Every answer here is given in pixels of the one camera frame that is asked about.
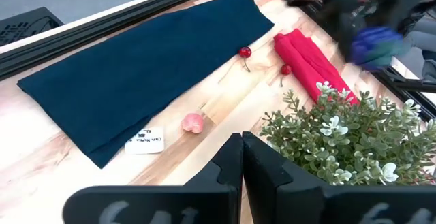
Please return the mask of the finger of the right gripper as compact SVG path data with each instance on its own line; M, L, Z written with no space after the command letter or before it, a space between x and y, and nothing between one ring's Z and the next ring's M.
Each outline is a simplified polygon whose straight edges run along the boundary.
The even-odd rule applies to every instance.
M349 62L352 41L356 33L356 19L348 13L339 14L338 48L346 63Z
M415 24L421 19L421 12L411 13L404 18L398 25L397 31L400 35L406 38L407 34L414 28Z

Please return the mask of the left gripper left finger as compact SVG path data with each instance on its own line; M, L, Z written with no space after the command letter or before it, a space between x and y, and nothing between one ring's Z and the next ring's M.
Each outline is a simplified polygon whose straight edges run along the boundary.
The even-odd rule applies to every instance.
M233 133L184 185L95 186L77 191L63 207L68 224L239 224L243 138Z

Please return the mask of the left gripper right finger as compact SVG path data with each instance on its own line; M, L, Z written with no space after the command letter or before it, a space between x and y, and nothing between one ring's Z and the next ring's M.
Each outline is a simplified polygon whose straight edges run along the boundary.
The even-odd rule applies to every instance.
M255 224L434 223L434 186L332 186L243 133Z

